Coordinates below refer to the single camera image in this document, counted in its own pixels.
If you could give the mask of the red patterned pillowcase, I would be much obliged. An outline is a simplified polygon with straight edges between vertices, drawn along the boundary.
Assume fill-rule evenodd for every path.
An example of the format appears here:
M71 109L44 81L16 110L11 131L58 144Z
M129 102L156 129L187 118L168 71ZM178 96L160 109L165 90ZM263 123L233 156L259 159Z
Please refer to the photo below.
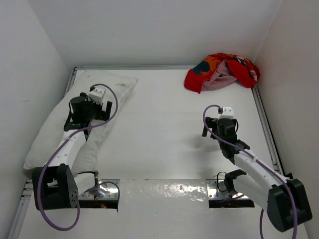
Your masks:
M184 87L190 91L214 91L238 82L253 88L260 78L259 68L249 59L236 54L217 53L208 55L190 69Z

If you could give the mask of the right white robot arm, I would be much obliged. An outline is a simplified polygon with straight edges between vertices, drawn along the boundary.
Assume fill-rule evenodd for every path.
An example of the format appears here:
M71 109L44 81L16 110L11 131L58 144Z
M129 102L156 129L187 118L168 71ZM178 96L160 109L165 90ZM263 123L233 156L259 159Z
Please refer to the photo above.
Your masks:
M204 118L203 136L211 134L222 154L237 170L217 181L217 191L224 198L241 193L266 211L272 225L280 232L294 229L313 218L303 183L289 179L264 164L239 140L236 119Z

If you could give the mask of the white pillow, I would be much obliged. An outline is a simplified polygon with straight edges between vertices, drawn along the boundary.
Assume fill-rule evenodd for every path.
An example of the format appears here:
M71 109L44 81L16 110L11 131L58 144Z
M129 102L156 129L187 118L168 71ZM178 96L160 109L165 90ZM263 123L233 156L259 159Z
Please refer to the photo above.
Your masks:
M23 165L23 172L27 178L31 177L32 170L35 167L43 166L59 146L63 138L63 127L69 113L69 101L81 92L87 93L92 85L98 83L105 84L113 90L112 92L106 92L103 102L113 102L117 99L119 105L117 107L113 106L111 112L119 114L121 107L138 83L138 79L136 77L119 76L103 70L85 70L81 73L65 97L52 110L32 143ZM109 123L92 129L71 168L74 175L84 171L96 170L99 149L115 122L116 118L113 118Z

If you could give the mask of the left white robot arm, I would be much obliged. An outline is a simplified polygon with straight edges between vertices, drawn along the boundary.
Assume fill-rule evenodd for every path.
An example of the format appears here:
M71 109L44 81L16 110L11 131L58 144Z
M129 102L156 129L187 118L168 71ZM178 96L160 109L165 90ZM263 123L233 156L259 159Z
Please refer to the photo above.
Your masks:
M97 171L73 176L71 168L86 143L94 120L106 122L112 102L103 103L105 90L94 88L70 100L62 141L52 160L32 172L33 192L38 210L75 208L81 194L97 185Z

